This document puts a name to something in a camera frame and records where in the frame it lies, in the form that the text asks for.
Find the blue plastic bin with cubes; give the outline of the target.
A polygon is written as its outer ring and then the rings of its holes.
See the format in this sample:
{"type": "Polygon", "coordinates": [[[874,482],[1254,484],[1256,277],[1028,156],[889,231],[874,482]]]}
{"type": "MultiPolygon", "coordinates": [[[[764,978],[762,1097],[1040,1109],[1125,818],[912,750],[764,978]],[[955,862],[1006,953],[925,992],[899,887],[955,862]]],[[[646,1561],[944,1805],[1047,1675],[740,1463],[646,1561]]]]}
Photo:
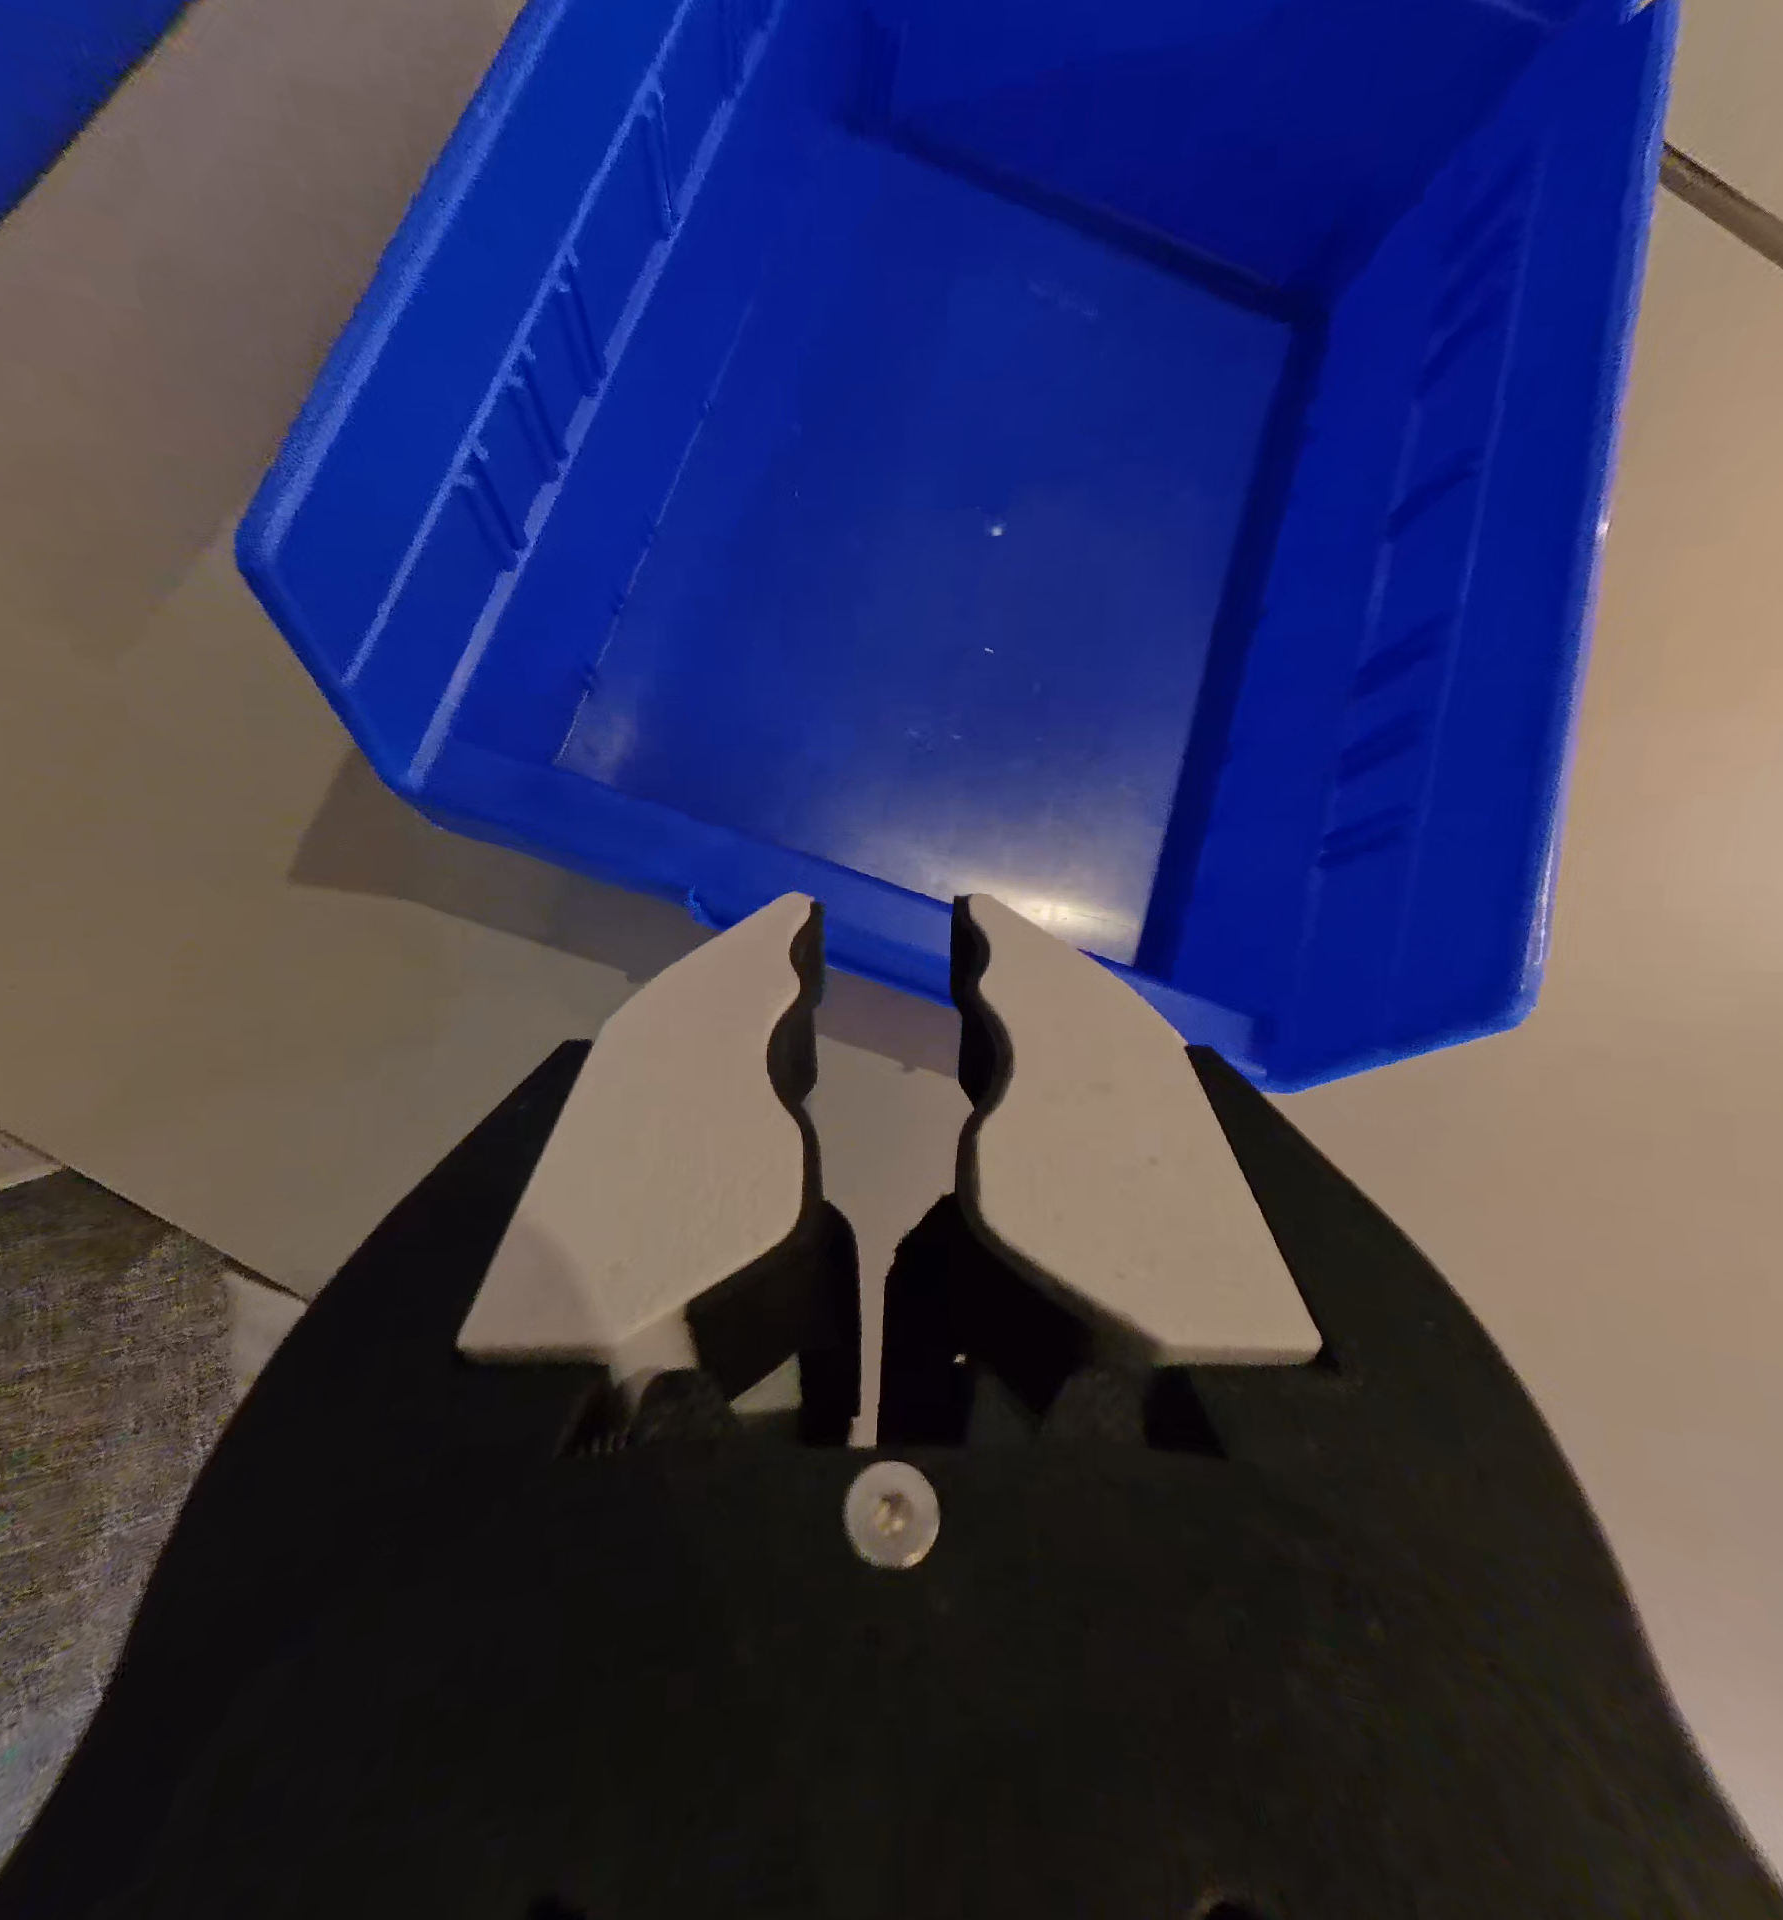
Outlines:
{"type": "Polygon", "coordinates": [[[1550,947],[1676,3],[527,3],[241,521],[424,818],[1295,1091],[1550,947]]]}

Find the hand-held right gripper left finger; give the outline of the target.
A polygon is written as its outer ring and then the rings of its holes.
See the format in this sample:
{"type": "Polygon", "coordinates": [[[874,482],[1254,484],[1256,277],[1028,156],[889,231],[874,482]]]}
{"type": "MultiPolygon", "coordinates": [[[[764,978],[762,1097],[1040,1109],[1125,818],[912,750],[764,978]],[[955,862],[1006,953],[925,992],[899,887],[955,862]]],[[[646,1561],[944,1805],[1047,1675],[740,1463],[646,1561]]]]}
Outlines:
{"type": "Polygon", "coordinates": [[[792,1365],[801,1436],[847,1443],[861,1291],[806,1119],[822,992],[823,914],[788,894],[626,999],[577,1068],[457,1352],[596,1363],[632,1394],[699,1371],[728,1403],[792,1365]]]}

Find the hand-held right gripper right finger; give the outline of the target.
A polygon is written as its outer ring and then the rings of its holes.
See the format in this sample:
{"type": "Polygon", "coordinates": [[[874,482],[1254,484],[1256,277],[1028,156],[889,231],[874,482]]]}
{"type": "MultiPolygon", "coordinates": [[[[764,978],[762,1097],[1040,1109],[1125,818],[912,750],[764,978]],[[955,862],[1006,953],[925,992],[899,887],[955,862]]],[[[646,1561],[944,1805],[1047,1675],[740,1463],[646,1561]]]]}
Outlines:
{"type": "Polygon", "coordinates": [[[1189,1371],[1310,1365],[1318,1328],[1189,1044],[989,896],[950,998],[970,1114],[886,1279],[878,1445],[1211,1448],[1189,1371]]]}

